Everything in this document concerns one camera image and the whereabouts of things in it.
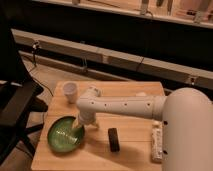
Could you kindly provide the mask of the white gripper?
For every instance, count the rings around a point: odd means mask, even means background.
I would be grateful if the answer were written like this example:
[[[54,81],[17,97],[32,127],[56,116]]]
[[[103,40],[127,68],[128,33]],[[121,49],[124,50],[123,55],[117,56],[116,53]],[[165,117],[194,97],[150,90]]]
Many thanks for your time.
[[[96,119],[96,114],[91,112],[80,112],[78,115],[78,121],[74,120],[71,124],[71,129],[81,129],[83,125],[93,125],[96,128],[99,127],[99,123]]]

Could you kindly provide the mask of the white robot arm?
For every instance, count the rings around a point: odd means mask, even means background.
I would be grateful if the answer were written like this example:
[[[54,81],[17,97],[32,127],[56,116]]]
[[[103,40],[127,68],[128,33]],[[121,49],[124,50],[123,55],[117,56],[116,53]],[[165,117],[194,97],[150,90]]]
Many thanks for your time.
[[[78,97],[78,123],[98,113],[162,123],[162,171],[213,171],[213,103],[199,90],[180,88],[167,96],[105,97],[94,86]]]

